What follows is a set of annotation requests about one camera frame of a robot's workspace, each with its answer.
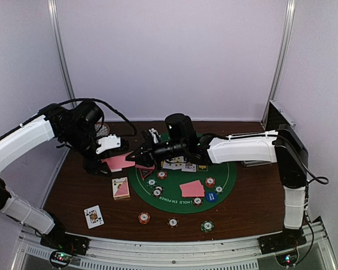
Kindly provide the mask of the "red backed card deck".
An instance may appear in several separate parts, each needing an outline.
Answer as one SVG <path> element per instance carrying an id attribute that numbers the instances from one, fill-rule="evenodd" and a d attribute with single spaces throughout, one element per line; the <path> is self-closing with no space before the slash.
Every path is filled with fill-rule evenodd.
<path id="1" fill-rule="evenodd" d="M 109 157 L 109 158 L 103 159 L 102 162 L 105 163 L 109 167 L 112 173 L 120 172 L 122 169 L 134 167 L 136 165 L 134 161 L 126 160 L 126 157 L 130 153 L 131 152 L 118 155 L 118 156 Z"/>

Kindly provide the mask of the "black chips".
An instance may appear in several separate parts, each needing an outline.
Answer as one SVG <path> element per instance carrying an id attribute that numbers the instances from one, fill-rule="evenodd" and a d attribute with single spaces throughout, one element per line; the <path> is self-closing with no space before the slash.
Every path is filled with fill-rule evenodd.
<path id="1" fill-rule="evenodd" d="M 159 198 L 163 195 L 163 187 L 157 186 L 153 189 L 152 195 L 156 198 Z"/>

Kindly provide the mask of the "jack of clubs card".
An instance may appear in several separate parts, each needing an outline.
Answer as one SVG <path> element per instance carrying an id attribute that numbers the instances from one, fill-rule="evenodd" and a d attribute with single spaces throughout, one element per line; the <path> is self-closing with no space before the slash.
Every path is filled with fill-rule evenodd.
<path id="1" fill-rule="evenodd" d="M 84 210 L 84 216 L 86 219 L 88 229 L 92 229 L 104 224 L 103 216 L 99 205 L 86 208 Z"/>

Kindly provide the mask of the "red five chip stack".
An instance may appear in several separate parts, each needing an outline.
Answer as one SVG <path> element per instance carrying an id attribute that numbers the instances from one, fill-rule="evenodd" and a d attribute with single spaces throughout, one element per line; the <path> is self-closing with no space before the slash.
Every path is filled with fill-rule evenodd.
<path id="1" fill-rule="evenodd" d="M 150 214 L 147 212 L 141 212 L 138 215 L 138 220 L 140 224 L 148 224 L 150 222 Z"/>

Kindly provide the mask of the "black chip bottom mat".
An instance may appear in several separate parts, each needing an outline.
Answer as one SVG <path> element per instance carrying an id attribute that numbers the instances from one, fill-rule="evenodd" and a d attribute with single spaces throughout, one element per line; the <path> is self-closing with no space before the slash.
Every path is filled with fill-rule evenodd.
<path id="1" fill-rule="evenodd" d="M 203 204 L 203 199 L 201 197 L 195 197 L 193 199 L 193 205 L 199 207 Z"/>

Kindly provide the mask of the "black hundred chip stack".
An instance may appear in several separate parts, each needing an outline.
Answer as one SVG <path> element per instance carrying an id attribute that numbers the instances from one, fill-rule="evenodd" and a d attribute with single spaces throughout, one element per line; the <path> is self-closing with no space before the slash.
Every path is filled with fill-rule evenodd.
<path id="1" fill-rule="evenodd" d="M 179 221 L 176 218 L 170 218 L 167 222 L 168 226 L 175 228 L 179 225 Z"/>

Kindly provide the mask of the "blue small blind button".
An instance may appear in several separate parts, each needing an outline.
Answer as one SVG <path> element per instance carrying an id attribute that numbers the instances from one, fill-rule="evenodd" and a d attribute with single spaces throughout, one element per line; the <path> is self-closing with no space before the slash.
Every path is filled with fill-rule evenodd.
<path id="1" fill-rule="evenodd" d="M 218 195 L 215 192 L 208 192 L 206 193 L 205 198 L 209 203 L 215 203 L 218 200 Z"/>

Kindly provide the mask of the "green chip stack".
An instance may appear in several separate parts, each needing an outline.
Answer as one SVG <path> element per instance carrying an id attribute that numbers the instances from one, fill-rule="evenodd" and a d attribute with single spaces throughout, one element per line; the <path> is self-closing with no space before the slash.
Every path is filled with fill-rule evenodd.
<path id="1" fill-rule="evenodd" d="M 201 231 L 202 232 L 211 232 L 214 229 L 214 223 L 210 220 L 206 220 L 201 224 Z"/>

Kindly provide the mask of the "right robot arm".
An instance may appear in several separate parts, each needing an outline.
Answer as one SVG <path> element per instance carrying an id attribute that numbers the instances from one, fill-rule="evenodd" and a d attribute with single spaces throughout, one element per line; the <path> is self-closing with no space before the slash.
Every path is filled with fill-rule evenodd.
<path id="1" fill-rule="evenodd" d="M 308 151 L 288 125 L 277 130 L 244 135 L 182 134 L 169 129 L 167 141 L 155 142 L 150 131 L 143 131 L 144 143 L 130 153 L 127 161 L 144 167 L 156 166 L 167 159 L 183 156 L 197 165 L 213 165 L 232 161 L 266 161 L 278 165 L 284 188 L 284 228 L 278 244 L 290 248 L 298 239 L 302 226 L 308 186 Z"/>

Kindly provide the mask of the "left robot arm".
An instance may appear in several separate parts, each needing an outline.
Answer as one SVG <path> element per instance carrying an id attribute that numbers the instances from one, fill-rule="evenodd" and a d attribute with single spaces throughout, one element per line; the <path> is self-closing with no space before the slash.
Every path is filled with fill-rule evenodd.
<path id="1" fill-rule="evenodd" d="M 100 100 L 83 98 L 73 109 L 66 109 L 63 102 L 52 103 L 2 135 L 0 174 L 14 161 L 54 138 L 83 156 L 87 173 L 110 174 L 103 159 L 109 150 L 121 145 L 121 139 L 116 135 L 98 136 L 95 125 L 104 117 L 99 103 Z M 47 235 L 48 241 L 58 250 L 64 250 L 70 244 L 69 236 L 57 228 L 50 214 L 15 195 L 1 178 L 0 213 Z"/>

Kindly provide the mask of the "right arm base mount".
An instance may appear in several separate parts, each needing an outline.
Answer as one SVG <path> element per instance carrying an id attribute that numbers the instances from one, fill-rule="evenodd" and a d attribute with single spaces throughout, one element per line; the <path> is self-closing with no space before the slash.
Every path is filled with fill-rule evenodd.
<path id="1" fill-rule="evenodd" d="M 273 235 L 261 236 L 258 238 L 262 254 L 277 253 L 279 251 L 294 249 L 307 243 L 305 236 L 285 235 L 276 233 Z"/>

